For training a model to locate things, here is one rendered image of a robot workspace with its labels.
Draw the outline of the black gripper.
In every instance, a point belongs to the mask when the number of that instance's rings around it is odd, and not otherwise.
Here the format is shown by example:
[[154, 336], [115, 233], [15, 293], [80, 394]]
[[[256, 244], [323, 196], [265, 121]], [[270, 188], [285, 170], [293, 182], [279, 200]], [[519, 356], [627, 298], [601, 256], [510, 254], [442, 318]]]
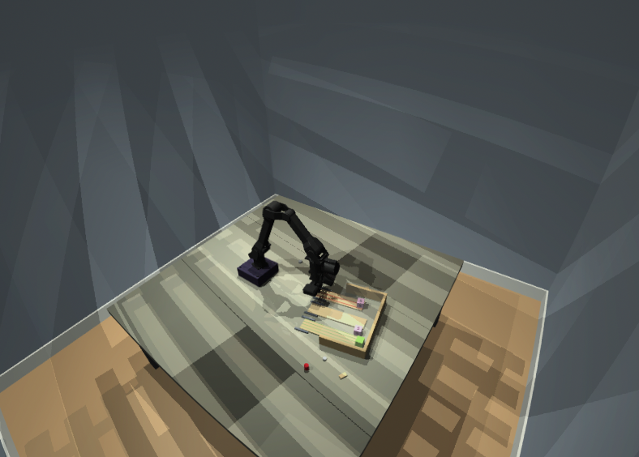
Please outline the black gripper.
[[321, 287], [323, 286], [322, 284], [319, 284], [319, 280], [320, 280], [319, 277], [321, 276], [321, 274], [323, 274], [323, 272], [322, 271], [313, 272], [310, 269], [308, 273], [311, 274], [311, 276], [309, 277], [309, 280], [312, 280], [312, 281], [309, 284], [305, 285], [302, 292], [303, 294], [315, 297], [317, 293], [320, 293]]

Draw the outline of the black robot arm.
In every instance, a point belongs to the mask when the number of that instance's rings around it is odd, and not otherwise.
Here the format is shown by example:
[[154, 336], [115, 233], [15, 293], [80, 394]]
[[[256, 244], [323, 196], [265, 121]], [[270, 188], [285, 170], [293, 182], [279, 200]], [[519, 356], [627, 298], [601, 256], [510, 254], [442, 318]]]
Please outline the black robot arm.
[[[311, 271], [323, 272], [319, 278], [319, 284], [323, 282], [329, 286], [333, 285], [336, 274], [338, 274], [340, 270], [340, 264], [337, 260], [328, 258], [329, 253], [324, 248], [324, 245], [318, 238], [313, 237], [308, 232], [302, 221], [297, 217], [294, 209], [288, 208], [284, 203], [279, 203], [274, 200], [263, 207], [262, 217], [264, 221], [262, 223], [259, 240], [254, 244], [251, 252], [248, 254], [249, 258], [254, 259], [254, 262], [251, 264], [252, 266], [259, 270], [269, 264], [264, 255], [270, 250], [271, 244], [268, 242], [268, 238], [274, 220], [284, 220], [303, 243], [303, 249], [307, 254], [305, 259], [309, 260]], [[320, 257], [322, 253], [323, 255]]]

